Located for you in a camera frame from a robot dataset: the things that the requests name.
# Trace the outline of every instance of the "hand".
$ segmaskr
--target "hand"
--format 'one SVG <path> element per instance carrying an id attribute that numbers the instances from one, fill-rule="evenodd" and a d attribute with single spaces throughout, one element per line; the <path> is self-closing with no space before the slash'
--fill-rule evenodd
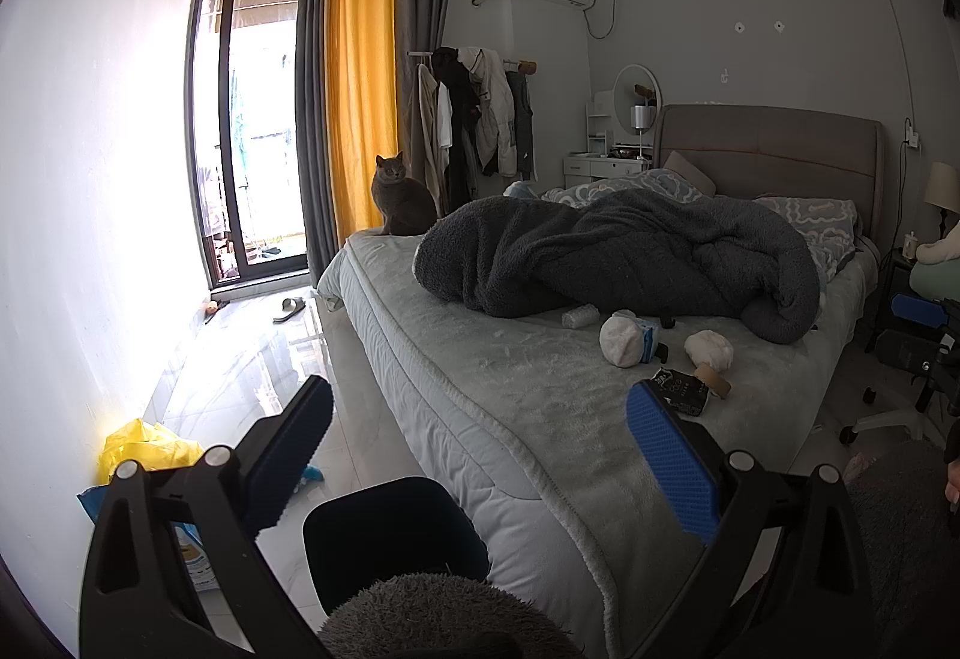
<path id="1" fill-rule="evenodd" d="M 960 499 L 960 458 L 947 466 L 947 499 L 956 504 Z"/>

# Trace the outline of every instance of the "cat's head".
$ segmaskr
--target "cat's head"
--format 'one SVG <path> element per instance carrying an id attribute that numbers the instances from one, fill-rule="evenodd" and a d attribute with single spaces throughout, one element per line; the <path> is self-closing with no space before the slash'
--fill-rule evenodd
<path id="1" fill-rule="evenodd" d="M 407 176 L 407 167 L 403 165 L 403 151 L 393 158 L 376 157 L 376 179 L 381 183 L 398 183 Z"/>

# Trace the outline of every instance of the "white cloth ball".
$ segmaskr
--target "white cloth ball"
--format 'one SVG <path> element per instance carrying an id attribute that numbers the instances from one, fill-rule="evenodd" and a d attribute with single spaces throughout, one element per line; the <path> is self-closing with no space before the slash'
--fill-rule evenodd
<path id="1" fill-rule="evenodd" d="M 723 372 L 733 364 L 733 345 L 723 335 L 704 329 L 690 335 L 683 349 L 695 366 L 707 364 L 716 372 Z"/>
<path id="2" fill-rule="evenodd" d="M 600 350 L 613 366 L 627 369 L 640 363 L 643 335 L 634 319 L 613 314 L 600 328 Z"/>

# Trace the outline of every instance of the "cat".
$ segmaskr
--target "cat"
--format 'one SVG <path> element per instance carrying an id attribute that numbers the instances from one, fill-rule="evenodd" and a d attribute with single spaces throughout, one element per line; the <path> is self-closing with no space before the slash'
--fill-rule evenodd
<path id="1" fill-rule="evenodd" d="M 383 215 L 381 234 L 412 237 L 426 234 L 437 222 L 437 206 L 424 184 L 407 177 L 403 151 L 395 158 L 376 157 L 371 184 L 373 204 Z"/>

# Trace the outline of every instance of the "headboard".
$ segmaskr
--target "headboard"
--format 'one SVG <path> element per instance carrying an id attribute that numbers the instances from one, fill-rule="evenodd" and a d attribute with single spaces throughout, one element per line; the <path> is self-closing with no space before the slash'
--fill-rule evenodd
<path id="1" fill-rule="evenodd" d="M 883 194 L 883 128 L 877 121 L 785 107 L 669 104 L 654 129 L 654 167 L 679 150 L 717 194 L 853 199 L 875 237 Z"/>

